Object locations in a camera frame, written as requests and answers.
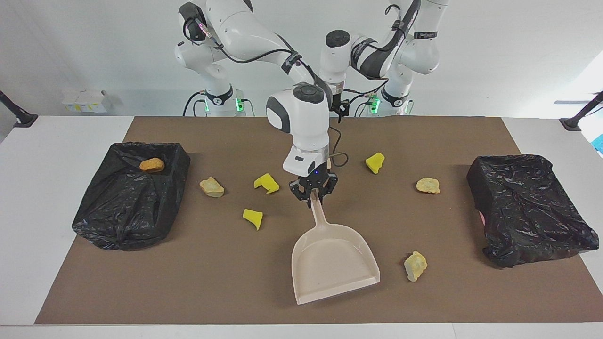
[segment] yellow sponge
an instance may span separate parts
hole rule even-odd
[[[385,160],[385,156],[381,152],[377,152],[364,162],[373,173],[377,174],[379,173],[379,168],[383,166],[383,160]]]
[[[256,226],[256,230],[260,230],[262,224],[262,217],[264,213],[245,209],[243,211],[243,218]]]
[[[270,173],[262,175],[253,182],[254,188],[258,188],[260,186],[264,187],[268,191],[266,194],[274,193],[280,189],[279,184],[274,181],[274,178],[272,178]]]
[[[423,274],[423,271],[425,271],[426,268],[427,260],[425,260],[425,257],[417,251],[414,251],[404,262],[404,269],[406,269],[408,280],[411,282],[417,281],[418,277]]]

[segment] yellow rock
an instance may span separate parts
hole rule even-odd
[[[274,181],[274,178],[272,178],[270,173],[262,175],[253,182],[254,188],[258,188],[260,186],[264,187],[268,191],[266,194],[274,193],[280,189],[279,184]]]
[[[224,188],[213,177],[203,180],[199,183],[199,186],[205,194],[212,198],[220,198],[224,195]]]
[[[423,178],[417,181],[417,189],[425,193],[440,194],[440,182],[438,179]]]
[[[163,163],[163,160],[159,159],[158,157],[154,157],[141,162],[138,167],[147,173],[155,173],[163,171],[165,168],[165,163]]]
[[[243,211],[243,218],[250,223],[256,226],[256,230],[260,230],[260,225],[262,224],[262,217],[264,217],[264,213],[252,211],[250,209],[245,209]]]
[[[381,152],[377,152],[364,162],[373,173],[377,174],[379,173],[379,168],[383,166],[383,160],[385,160],[385,156]]]
[[[427,260],[425,260],[425,257],[417,251],[414,251],[404,262],[404,269],[406,269],[408,280],[411,282],[416,282],[426,268]]]

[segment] black trash bag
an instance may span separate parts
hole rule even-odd
[[[485,220],[484,254],[496,265],[564,259],[599,248],[599,237],[544,157],[477,157],[467,181]]]
[[[157,157],[165,169],[146,173],[142,161]],[[107,250],[133,250],[164,239],[184,194],[191,158],[180,144],[113,144],[92,178],[72,228]]]

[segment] plastic dustpan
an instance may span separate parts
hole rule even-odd
[[[316,226],[297,240],[291,256],[297,304],[378,283],[379,267],[362,236],[347,226],[329,224],[315,191],[311,205]]]

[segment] rock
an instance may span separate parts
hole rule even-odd
[[[156,173],[163,171],[165,168],[165,163],[163,163],[163,160],[159,159],[158,157],[154,157],[141,162],[138,167],[147,173]]]
[[[425,193],[439,194],[440,182],[438,179],[423,178],[417,182],[417,189]]]
[[[213,177],[203,180],[199,186],[205,194],[212,198],[220,198],[224,195],[224,188]]]
[[[406,269],[408,280],[411,282],[416,282],[426,268],[427,260],[425,260],[425,257],[417,251],[414,251],[404,262],[404,269]]]

